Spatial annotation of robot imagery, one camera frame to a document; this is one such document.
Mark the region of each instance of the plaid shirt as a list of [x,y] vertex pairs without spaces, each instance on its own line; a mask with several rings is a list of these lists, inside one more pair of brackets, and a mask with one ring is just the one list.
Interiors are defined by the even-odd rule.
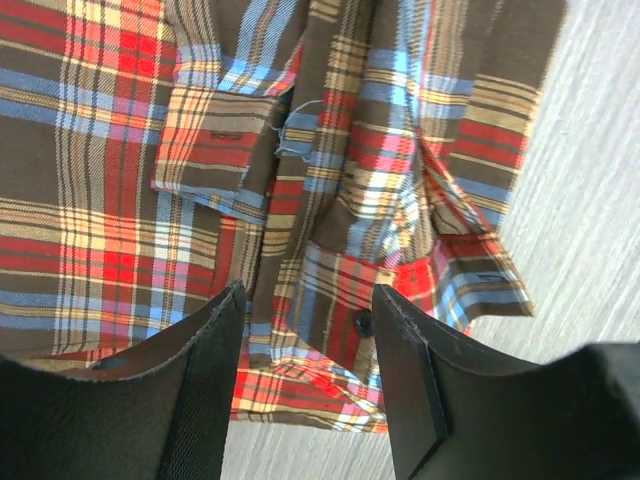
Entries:
[[384,431],[374,284],[531,314],[498,227],[563,8],[0,1],[0,349],[93,362],[239,279],[234,418]]

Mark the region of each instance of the flannel shirt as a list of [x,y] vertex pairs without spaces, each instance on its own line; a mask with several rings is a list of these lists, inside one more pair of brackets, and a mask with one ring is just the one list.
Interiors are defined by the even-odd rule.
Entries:
[[499,226],[563,12],[2,0],[0,349],[88,364],[241,280],[233,418],[385,431],[374,284],[532,312]]

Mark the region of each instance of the shirt sleeve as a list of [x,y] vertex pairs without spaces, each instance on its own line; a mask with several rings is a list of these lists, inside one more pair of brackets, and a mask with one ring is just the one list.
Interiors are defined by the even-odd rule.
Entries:
[[300,56],[303,3],[198,1],[198,11],[190,2],[167,2],[178,58],[155,189],[229,214],[237,201],[259,209],[268,175],[253,175],[258,185],[249,181],[248,188],[247,181],[256,162],[274,158],[279,107]]

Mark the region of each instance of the brown plaid fabric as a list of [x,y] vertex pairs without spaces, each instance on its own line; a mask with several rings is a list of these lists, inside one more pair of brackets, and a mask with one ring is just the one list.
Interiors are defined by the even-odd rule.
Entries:
[[563,11],[3,0],[0,349],[86,364],[242,280],[234,418],[384,431],[375,284],[531,314],[499,226]]

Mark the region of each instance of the wooden floor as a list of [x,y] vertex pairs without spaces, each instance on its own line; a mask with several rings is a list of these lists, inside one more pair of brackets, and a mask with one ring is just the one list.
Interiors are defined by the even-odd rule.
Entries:
[[[571,0],[504,239],[535,319],[479,321],[479,340],[548,361],[640,340],[640,0]],[[232,423],[225,480],[393,478],[382,435]]]

